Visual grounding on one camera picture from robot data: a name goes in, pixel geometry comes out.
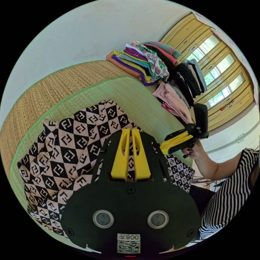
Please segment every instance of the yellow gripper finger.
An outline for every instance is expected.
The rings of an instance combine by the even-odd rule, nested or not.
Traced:
[[[189,139],[193,138],[192,135],[189,135],[188,131],[175,136],[165,142],[163,142],[160,146],[163,154],[168,154],[168,151],[170,148],[177,146],[178,144],[181,144]]]
[[[125,181],[127,181],[130,133],[131,129],[122,130],[120,142],[111,171],[111,176],[114,179],[124,179]]]
[[[140,132],[138,129],[132,129],[133,138],[133,152],[134,152],[134,166],[135,166],[135,181],[142,179],[149,179],[151,172],[146,159],[144,147],[142,144]]]

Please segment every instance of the light green mat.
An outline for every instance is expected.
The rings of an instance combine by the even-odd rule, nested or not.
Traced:
[[[154,136],[159,143],[162,143],[168,134],[184,128],[172,114],[161,107],[161,103],[141,82],[130,77],[105,80],[74,93],[47,111],[26,133],[17,148],[11,165],[10,184],[25,210],[27,208],[27,201],[17,163],[28,152],[29,148],[43,131],[43,120],[46,118],[53,121],[61,120],[70,117],[84,107],[90,107],[107,99],[114,100],[136,125]],[[184,159],[181,151],[174,153],[174,155],[188,166],[192,166],[192,160],[189,157]],[[44,228],[37,221],[35,222],[56,240],[79,248],[71,243],[68,238],[55,234]]]

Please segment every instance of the glass pane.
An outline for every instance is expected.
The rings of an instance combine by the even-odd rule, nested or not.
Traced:
[[[193,53],[187,58],[187,60],[195,59],[197,62],[199,62],[218,43],[219,43],[219,40],[216,38],[216,36],[211,35],[197,49],[195,49],[193,51]]]
[[[204,76],[207,86],[221,75],[234,62],[231,54],[228,54],[215,68]]]
[[[228,97],[232,92],[234,92],[244,81],[245,78],[243,77],[243,74],[239,74],[228,86],[226,86],[222,91],[206,102],[205,105],[208,107],[208,109],[214,107],[224,98]]]

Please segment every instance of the qr code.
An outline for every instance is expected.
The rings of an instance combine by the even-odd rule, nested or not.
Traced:
[[[117,252],[124,254],[139,254],[140,235],[118,234]]]

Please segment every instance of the yellow cabinet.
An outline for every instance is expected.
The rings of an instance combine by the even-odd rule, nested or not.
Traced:
[[[249,85],[239,96],[234,99],[224,110],[218,110],[217,112],[209,115],[208,117],[208,131],[211,131],[222,124],[228,122],[244,109],[246,109],[254,100],[253,88]]]
[[[245,68],[210,27],[196,20],[192,13],[179,21],[161,42],[182,53],[178,64],[184,60],[197,61],[208,90],[194,102],[208,107],[209,131],[238,115],[254,100]],[[190,114],[195,123],[193,108]]]
[[[208,91],[194,99],[202,103],[211,91],[223,83],[240,66],[240,62],[229,47],[224,48],[217,56],[208,62],[201,71],[207,84]]]
[[[209,27],[199,22],[190,14],[178,22],[161,40],[176,50],[182,52],[192,41],[206,31]]]
[[[204,97],[200,99],[199,103],[207,105],[211,110],[213,106],[216,106],[220,102],[224,102],[224,99],[220,99],[219,93],[224,92],[225,98],[230,95],[234,96],[238,91],[242,91],[245,86],[250,84],[250,79],[246,73],[243,65],[240,65],[229,77],[227,77],[221,84],[214,88],[210,92],[206,92]]]

